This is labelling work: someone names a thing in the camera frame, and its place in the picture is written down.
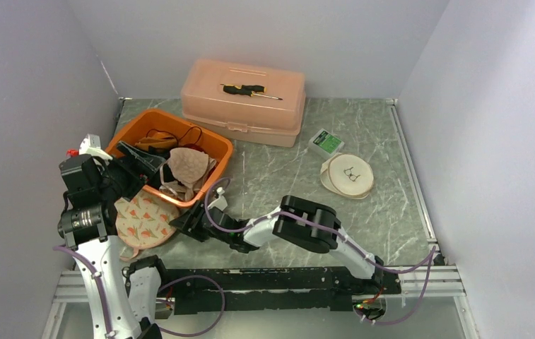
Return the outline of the beige lace bra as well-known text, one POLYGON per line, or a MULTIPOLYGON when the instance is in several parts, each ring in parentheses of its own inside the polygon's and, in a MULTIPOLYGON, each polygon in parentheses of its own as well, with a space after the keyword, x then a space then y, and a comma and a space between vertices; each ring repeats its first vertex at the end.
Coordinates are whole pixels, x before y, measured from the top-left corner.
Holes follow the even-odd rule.
POLYGON ((160 167, 158 190, 178 201, 190 201, 216 165, 217 160, 205 152, 192 148, 173 148, 160 167))

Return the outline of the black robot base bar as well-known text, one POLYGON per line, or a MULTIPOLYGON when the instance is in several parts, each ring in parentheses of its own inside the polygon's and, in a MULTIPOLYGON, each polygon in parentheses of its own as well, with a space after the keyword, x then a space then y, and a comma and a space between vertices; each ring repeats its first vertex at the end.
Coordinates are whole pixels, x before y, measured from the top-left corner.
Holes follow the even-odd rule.
POLYGON ((175 302, 177 315, 214 311, 328 309, 349 311, 376 295, 398 295, 397 275, 377 271, 354 278, 342 266, 304 268, 169 269, 159 296, 175 302))

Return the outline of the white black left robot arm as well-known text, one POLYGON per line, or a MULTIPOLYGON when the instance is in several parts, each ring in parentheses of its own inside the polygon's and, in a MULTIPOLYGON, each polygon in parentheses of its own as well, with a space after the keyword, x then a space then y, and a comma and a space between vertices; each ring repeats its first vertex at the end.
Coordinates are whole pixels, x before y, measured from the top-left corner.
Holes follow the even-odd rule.
POLYGON ((105 152, 88 134, 75 153, 59 164, 66 186, 57 225, 64 244, 56 247, 76 260, 93 320, 94 338, 161 338, 155 299, 170 287, 157 257, 124 267, 119 258, 117 209, 146 183, 151 165, 129 145, 127 156, 105 152))

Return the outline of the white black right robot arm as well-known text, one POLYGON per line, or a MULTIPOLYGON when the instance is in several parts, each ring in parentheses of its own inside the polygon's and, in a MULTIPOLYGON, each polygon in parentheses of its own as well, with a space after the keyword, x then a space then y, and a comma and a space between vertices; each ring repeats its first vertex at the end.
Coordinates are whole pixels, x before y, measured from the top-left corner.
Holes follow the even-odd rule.
POLYGON ((282 239, 308 252, 331 255, 357 278, 363 292, 376 292, 384 284, 383 261, 351 239, 336 211, 296 196, 284 196, 270 213, 246 220, 197 202, 169 225, 199 242, 214 238, 244 254, 282 239))

